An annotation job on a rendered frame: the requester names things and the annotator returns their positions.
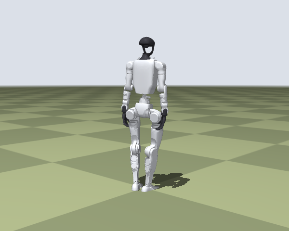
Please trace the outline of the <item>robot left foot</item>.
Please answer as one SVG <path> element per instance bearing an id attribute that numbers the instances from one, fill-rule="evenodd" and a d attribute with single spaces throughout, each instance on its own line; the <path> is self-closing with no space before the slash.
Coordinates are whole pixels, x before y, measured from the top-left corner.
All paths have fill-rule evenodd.
<path id="1" fill-rule="evenodd" d="M 143 186 L 143 184 L 141 184 L 140 182 L 137 184 L 136 182 L 132 185 L 131 190 L 132 191 L 138 191 L 141 187 Z"/>

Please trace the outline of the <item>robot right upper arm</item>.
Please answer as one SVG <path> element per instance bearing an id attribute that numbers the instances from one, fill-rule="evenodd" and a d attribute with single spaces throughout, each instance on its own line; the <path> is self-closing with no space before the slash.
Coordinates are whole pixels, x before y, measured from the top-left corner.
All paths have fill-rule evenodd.
<path id="1" fill-rule="evenodd" d="M 164 92 L 164 85 L 166 80 L 166 64 L 163 62 L 155 61 L 155 68 L 158 70 L 158 92 Z"/>

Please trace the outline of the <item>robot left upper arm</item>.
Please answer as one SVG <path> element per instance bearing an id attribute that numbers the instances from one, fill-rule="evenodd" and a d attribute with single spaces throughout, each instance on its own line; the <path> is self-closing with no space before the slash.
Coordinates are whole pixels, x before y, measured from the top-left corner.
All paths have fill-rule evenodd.
<path id="1" fill-rule="evenodd" d="M 133 84 L 132 84 L 132 65 L 134 61 L 127 62 L 126 64 L 126 85 L 125 90 L 132 91 L 133 90 Z"/>

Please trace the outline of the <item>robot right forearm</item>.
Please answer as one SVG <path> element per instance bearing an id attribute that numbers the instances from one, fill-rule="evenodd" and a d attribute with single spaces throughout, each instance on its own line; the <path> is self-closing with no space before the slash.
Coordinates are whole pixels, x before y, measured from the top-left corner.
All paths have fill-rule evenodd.
<path id="1" fill-rule="evenodd" d="M 168 101 L 167 101 L 167 85 L 164 85 L 164 93 L 161 93 L 159 95 L 160 97 L 160 106 L 161 106 L 161 112 L 163 113 L 164 109 L 167 109 L 167 113 L 168 113 Z"/>

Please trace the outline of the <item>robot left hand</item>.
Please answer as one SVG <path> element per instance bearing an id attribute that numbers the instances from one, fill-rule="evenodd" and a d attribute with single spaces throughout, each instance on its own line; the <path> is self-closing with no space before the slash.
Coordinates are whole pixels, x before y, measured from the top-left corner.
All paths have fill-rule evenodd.
<path id="1" fill-rule="evenodd" d="M 124 124 L 126 127 L 129 127 L 129 124 L 127 123 L 127 121 L 129 121 L 129 120 L 126 118 L 126 112 L 127 112 L 126 106 L 123 106 L 123 107 L 122 107 L 122 112 L 123 112 L 123 114 L 122 114 L 123 124 Z"/>

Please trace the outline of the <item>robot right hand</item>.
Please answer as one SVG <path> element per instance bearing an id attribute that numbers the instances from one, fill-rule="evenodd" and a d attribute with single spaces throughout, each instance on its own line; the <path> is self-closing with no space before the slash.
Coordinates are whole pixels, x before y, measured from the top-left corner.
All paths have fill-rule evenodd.
<path id="1" fill-rule="evenodd" d="M 167 116 L 167 109 L 163 110 L 163 113 L 161 113 L 162 117 L 161 117 L 161 121 L 158 123 L 160 124 L 160 126 L 158 128 L 156 128 L 156 130 L 160 130 L 163 128 L 164 123 L 166 121 L 166 116 Z"/>

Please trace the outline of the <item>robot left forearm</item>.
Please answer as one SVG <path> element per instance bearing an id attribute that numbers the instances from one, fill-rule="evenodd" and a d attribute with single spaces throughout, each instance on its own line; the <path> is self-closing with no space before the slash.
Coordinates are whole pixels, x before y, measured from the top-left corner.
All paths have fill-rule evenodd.
<path id="1" fill-rule="evenodd" d="M 124 86 L 123 101 L 122 101 L 123 104 L 121 106 L 121 109 L 122 109 L 123 106 L 126 106 L 126 110 L 129 109 L 130 95 L 131 95 L 131 92 L 126 91 L 125 90 L 125 86 Z"/>

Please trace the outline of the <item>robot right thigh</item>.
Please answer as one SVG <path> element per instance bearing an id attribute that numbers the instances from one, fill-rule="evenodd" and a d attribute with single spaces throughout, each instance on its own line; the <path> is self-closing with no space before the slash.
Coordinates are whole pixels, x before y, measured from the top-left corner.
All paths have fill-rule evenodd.
<path id="1" fill-rule="evenodd" d="M 161 112 L 152 108 L 149 110 L 149 117 L 150 117 L 150 121 L 152 122 L 151 145 L 145 148 L 144 153 L 147 157 L 150 157 L 150 151 L 152 148 L 155 148 L 158 152 L 158 149 L 160 147 L 160 143 L 162 140 L 162 135 L 163 135 L 163 128 L 160 130 L 156 130 L 156 128 L 160 126 L 160 124 L 158 123 L 161 121 L 161 117 L 162 117 Z"/>

